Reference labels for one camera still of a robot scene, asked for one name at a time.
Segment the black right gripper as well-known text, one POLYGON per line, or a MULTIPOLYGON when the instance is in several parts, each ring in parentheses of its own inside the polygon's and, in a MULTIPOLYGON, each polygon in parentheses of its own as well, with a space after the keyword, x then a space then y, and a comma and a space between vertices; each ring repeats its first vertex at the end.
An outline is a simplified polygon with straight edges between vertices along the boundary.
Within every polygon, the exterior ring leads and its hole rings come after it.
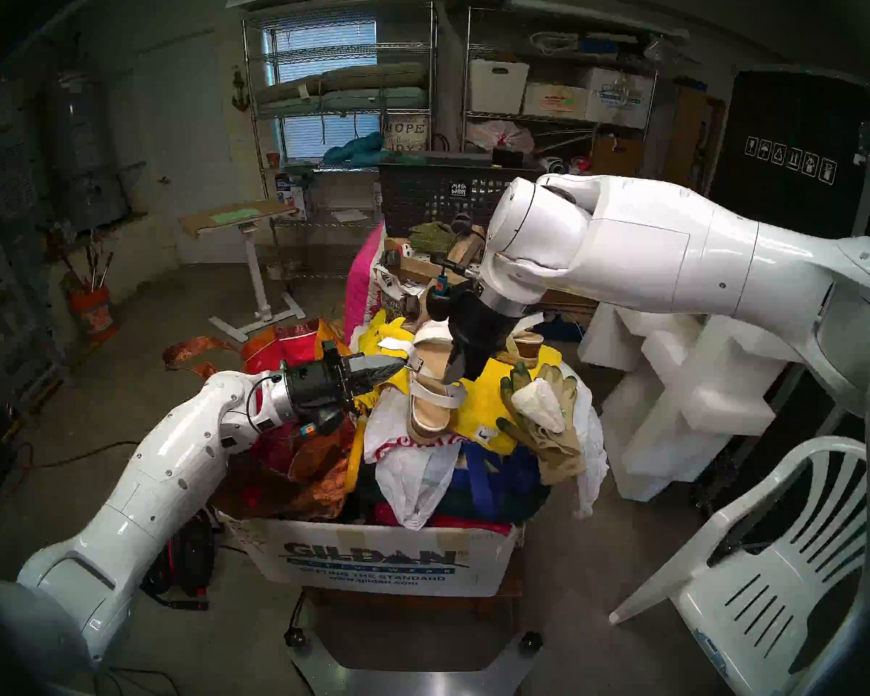
POLYGON ((526 308, 484 283, 437 283, 428 288, 428 314, 447 321, 452 338, 442 381, 476 381, 526 308))

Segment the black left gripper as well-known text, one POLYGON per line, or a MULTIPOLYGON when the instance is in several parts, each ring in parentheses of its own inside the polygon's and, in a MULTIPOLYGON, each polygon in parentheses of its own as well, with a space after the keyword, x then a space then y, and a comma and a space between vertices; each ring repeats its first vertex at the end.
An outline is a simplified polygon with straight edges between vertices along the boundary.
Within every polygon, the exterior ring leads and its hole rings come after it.
POLYGON ((359 415, 355 397, 372 392, 397 375, 407 358, 393 355, 342 355, 332 341, 319 359, 283 368, 286 392, 299 435, 328 436, 359 415))

